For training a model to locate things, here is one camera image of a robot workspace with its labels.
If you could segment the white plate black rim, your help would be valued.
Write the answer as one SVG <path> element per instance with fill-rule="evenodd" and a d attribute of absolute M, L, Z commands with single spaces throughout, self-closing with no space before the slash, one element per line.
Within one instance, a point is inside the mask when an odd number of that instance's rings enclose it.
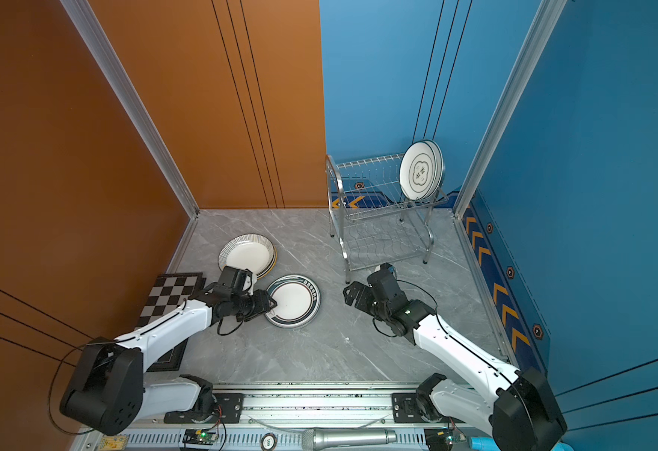
<path fill-rule="evenodd" d="M 300 328 L 316 317 L 321 306 L 319 286 L 302 274 L 289 274 L 278 278 L 267 288 L 276 302 L 265 319 L 282 329 Z"/>

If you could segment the white deep plate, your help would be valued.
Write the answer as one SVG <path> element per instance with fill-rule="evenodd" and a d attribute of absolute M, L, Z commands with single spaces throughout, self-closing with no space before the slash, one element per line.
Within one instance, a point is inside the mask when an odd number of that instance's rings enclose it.
<path fill-rule="evenodd" d="M 240 270 L 250 270 L 257 278 L 270 263 L 274 254 L 274 244 L 265 236 L 250 233 L 229 241 L 220 251 L 218 267 L 223 270 L 230 266 Z"/>

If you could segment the silver wire dish rack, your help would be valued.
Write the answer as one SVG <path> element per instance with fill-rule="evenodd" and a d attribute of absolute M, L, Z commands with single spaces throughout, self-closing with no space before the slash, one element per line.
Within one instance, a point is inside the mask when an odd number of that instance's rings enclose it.
<path fill-rule="evenodd" d="M 400 187 L 400 154 L 336 163 L 325 158 L 330 236 L 340 245 L 345 282 L 383 263 L 421 259 L 435 244 L 433 210 L 447 204 L 443 189 L 411 200 Z"/>

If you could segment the white plate flower emblem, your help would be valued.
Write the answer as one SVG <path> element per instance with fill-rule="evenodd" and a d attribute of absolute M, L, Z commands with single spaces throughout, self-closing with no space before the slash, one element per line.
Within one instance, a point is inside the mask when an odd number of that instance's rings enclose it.
<path fill-rule="evenodd" d="M 413 143 L 400 164 L 400 189 L 409 200 L 423 200 L 436 193 L 436 156 L 430 140 Z"/>

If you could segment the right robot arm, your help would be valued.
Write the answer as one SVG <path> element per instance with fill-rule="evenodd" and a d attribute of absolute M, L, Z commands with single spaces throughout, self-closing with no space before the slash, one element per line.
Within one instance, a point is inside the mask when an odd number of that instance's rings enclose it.
<path fill-rule="evenodd" d="M 567 422 L 546 377 L 501 361 L 453 329 L 438 304 L 411 299 L 389 263 L 365 283 L 343 291 L 344 302 L 383 322 L 391 337 L 407 339 L 455 371 L 467 385 L 434 373 L 415 395 L 417 411 L 430 422 L 456 418 L 492 436 L 501 450 L 552 450 Z"/>

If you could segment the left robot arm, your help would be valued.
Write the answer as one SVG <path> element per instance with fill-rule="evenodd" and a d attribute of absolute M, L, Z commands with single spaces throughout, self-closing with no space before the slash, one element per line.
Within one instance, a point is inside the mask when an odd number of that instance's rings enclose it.
<path fill-rule="evenodd" d="M 227 266 L 220 278 L 195 289 L 156 321 L 110 340 L 99 337 L 80 348 L 80 356 L 59 404 L 60 413 L 113 436 L 135 420 L 180 413 L 192 422 L 218 416 L 213 385 L 181 375 L 165 383 L 146 383 L 144 376 L 160 357 L 191 336 L 227 317 L 243 325 L 278 304 L 264 289 L 255 289 L 248 269 Z"/>

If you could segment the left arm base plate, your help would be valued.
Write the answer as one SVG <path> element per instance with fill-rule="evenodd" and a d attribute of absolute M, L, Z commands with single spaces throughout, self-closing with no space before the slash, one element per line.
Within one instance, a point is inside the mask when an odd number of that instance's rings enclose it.
<path fill-rule="evenodd" d="M 214 393 L 207 412 L 193 408 L 186 412 L 170 412 L 164 416 L 165 424 L 238 424 L 244 408 L 242 393 Z"/>

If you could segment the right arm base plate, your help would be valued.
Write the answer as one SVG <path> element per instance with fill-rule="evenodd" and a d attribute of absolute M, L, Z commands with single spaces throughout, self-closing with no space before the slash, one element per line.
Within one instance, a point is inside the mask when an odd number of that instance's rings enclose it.
<path fill-rule="evenodd" d="M 393 393 L 391 401 L 393 418 L 398 424 L 460 423 L 458 418 L 441 415 L 427 396 L 415 392 Z"/>

